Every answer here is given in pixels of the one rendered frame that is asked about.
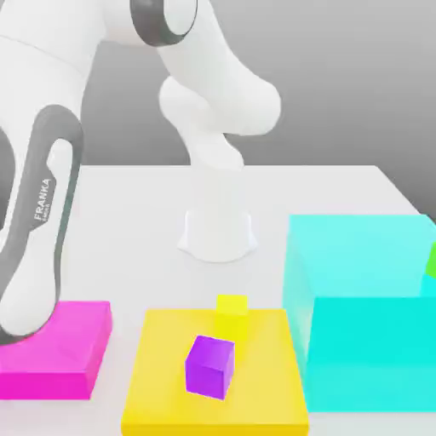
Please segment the large cyan box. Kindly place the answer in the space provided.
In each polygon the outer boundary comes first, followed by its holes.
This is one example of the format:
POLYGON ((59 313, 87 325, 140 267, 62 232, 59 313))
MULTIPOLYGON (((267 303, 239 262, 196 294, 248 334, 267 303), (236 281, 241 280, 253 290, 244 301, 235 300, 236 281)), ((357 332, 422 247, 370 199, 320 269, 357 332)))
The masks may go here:
POLYGON ((426 215, 292 215, 287 313, 311 412, 436 412, 426 215))

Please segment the small green cube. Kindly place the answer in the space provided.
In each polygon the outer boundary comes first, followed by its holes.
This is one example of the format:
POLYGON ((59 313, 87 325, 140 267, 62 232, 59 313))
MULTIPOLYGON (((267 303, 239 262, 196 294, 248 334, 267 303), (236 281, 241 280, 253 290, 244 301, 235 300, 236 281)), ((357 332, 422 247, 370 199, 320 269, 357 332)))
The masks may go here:
POLYGON ((431 278, 436 278, 436 241, 432 243, 427 259, 425 273, 431 278))

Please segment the large magenta box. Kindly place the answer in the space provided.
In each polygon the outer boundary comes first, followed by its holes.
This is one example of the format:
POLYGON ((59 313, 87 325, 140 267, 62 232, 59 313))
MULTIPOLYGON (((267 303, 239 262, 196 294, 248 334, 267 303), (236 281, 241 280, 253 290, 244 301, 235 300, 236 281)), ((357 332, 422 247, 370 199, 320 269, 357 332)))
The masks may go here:
POLYGON ((62 301, 36 334, 0 346, 0 399, 89 399, 112 333, 108 301, 62 301))

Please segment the large yellow box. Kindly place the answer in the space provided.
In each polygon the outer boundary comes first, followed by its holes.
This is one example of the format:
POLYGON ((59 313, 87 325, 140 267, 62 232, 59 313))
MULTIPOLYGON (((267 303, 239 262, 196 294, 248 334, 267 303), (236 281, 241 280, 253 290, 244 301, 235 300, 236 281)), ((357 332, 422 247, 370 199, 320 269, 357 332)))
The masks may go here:
POLYGON ((283 309, 240 320, 225 399, 189 393, 185 360, 199 335, 229 334, 213 309, 146 311, 122 436, 308 436, 308 413, 283 309))

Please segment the small yellow cube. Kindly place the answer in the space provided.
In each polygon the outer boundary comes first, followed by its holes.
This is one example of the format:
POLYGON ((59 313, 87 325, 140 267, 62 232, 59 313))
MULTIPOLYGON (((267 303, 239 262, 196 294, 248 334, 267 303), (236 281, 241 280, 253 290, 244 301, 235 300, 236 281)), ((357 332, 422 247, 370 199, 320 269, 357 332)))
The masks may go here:
POLYGON ((227 341, 242 341, 248 331, 247 295, 218 295, 214 316, 214 334, 227 341))

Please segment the small purple cube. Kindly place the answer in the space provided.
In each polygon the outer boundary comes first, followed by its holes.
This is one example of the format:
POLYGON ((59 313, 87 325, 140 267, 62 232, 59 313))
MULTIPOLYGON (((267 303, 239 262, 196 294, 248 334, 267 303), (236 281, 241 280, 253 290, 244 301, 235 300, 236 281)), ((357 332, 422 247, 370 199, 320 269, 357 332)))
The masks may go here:
POLYGON ((185 383, 189 393, 224 400, 235 367, 235 343, 197 336, 185 360, 185 383))

